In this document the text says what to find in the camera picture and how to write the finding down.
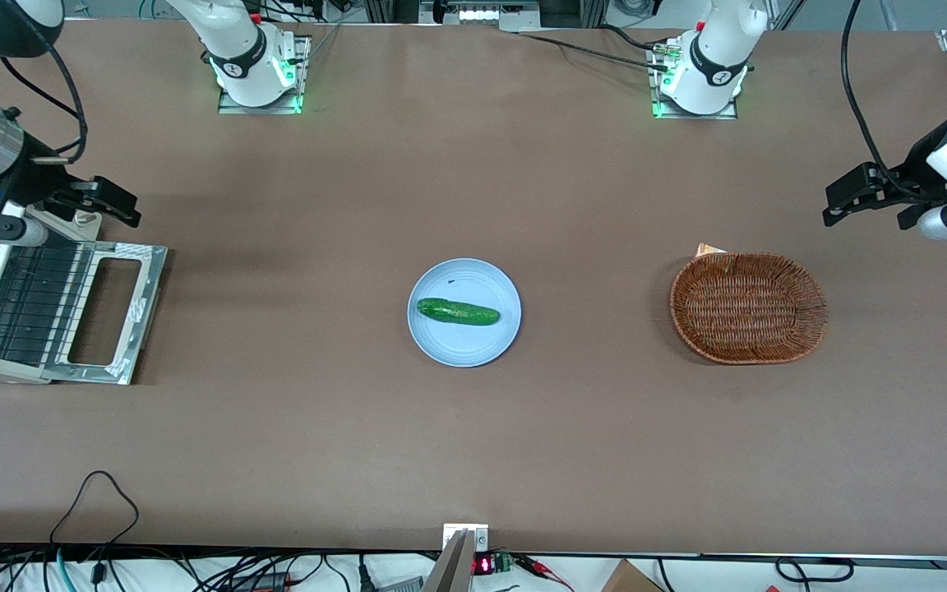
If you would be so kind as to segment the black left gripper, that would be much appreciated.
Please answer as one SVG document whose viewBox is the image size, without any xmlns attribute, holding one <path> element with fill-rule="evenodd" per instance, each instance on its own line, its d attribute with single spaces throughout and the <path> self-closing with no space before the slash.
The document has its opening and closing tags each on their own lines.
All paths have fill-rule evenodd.
<svg viewBox="0 0 947 592">
<path fill-rule="evenodd" d="M 896 169 L 901 187 L 909 195 L 890 195 L 892 172 L 878 164 L 860 164 L 825 191 L 828 205 L 822 212 L 823 224 L 830 228 L 852 214 L 884 207 L 909 205 L 898 213 L 902 231 L 918 226 L 922 232 L 947 232 L 944 207 L 947 181 L 927 163 L 927 157 L 947 134 L 947 119 L 910 147 L 905 161 Z"/>
</svg>

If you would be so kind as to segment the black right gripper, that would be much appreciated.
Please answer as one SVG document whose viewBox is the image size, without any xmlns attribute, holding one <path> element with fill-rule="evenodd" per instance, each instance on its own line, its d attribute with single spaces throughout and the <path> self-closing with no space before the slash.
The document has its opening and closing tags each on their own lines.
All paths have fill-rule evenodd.
<svg viewBox="0 0 947 592">
<path fill-rule="evenodd" d="M 59 218 L 74 218 L 78 212 L 101 214 L 138 228 L 141 213 L 136 209 L 136 195 L 102 176 L 80 180 L 63 165 L 33 161 L 50 154 L 48 146 L 24 132 L 19 156 L 0 175 L 0 197 L 18 206 L 46 203 L 46 212 Z"/>
</svg>

